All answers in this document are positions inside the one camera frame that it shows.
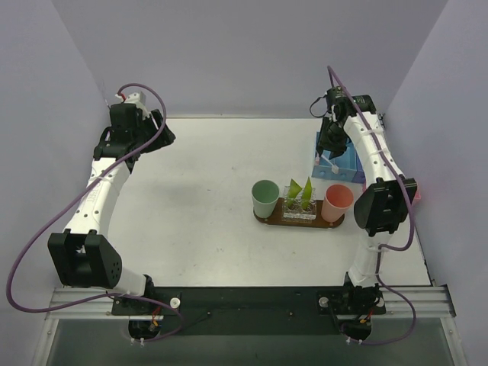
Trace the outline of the pink white toothbrush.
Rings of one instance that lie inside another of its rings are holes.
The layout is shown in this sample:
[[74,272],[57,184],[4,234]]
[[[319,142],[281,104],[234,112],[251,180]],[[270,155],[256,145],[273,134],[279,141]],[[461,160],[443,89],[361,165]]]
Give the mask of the pink white toothbrush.
[[325,155],[321,154],[315,158],[316,163],[320,163],[321,160],[323,160],[324,162],[326,162],[330,166],[332,173],[334,173],[334,174],[339,173],[339,167],[335,163],[333,163],[331,160],[329,160]]

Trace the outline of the green toothpaste tube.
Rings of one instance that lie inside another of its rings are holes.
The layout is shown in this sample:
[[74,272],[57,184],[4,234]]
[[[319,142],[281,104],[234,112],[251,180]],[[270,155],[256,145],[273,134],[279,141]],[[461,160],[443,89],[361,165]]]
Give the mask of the green toothpaste tube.
[[297,195],[302,191],[302,187],[298,185],[298,183],[291,179],[289,188],[286,194],[286,199],[288,202],[293,201],[296,199]]
[[308,178],[302,190],[301,202],[305,205],[308,205],[308,203],[312,199],[312,195],[313,195],[313,186],[310,178]]

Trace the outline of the orange plastic cup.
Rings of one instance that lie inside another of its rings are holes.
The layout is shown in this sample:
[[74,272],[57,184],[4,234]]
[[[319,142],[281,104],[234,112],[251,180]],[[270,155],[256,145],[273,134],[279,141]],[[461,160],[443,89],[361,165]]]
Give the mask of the orange plastic cup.
[[344,185],[331,185],[327,188],[321,217],[329,223],[336,222],[354,203],[352,191]]

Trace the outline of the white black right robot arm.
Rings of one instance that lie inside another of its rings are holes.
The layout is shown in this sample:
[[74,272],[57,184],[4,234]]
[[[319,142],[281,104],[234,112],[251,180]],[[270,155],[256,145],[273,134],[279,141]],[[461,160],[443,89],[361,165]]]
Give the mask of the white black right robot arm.
[[354,147],[365,176],[365,191],[354,203],[354,218],[368,238],[358,247],[346,272],[354,287],[378,286],[381,256],[407,250],[414,235],[412,202],[417,183],[395,163],[370,96],[352,97],[335,86],[325,94],[327,110],[316,142],[319,156],[334,159]]

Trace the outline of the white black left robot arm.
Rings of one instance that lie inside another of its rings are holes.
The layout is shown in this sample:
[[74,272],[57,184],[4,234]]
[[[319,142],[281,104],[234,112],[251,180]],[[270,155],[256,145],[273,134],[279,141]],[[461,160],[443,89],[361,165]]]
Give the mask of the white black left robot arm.
[[109,115],[111,124],[94,149],[89,191],[63,232],[50,235],[47,247],[62,284],[130,294],[129,304],[144,314],[156,306],[156,294],[146,288],[145,275],[123,264],[109,243],[108,228],[138,158],[171,145],[175,135],[159,110],[146,112],[139,102],[114,104]]

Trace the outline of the pink plastic drawer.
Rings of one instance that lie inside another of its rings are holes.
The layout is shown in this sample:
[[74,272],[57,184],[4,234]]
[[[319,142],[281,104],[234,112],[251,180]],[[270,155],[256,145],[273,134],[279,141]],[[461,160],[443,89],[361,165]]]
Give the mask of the pink plastic drawer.
[[413,201],[412,201],[412,205],[415,206],[417,205],[420,201],[421,201],[421,191],[420,191],[420,186],[419,186],[419,183],[416,182],[416,192],[415,192],[415,195],[413,197]]

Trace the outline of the green plastic cup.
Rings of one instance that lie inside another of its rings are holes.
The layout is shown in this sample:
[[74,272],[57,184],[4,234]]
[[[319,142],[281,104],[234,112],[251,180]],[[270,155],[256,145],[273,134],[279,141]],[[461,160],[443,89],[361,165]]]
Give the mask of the green plastic cup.
[[270,217],[275,209],[280,190],[276,183],[270,180],[257,181],[252,186],[252,203],[254,214],[261,219]]

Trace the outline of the clear textured plastic holder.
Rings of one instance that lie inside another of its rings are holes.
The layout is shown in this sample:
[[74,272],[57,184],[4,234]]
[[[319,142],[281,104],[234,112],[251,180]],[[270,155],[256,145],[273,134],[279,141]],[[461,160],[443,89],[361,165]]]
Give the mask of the clear textured plastic holder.
[[285,186],[283,189],[283,203],[281,204],[282,219],[285,221],[305,223],[315,220],[317,218],[315,188],[312,188],[311,197],[305,209],[302,207],[303,192],[301,191],[295,198],[289,198],[289,189],[289,186]]

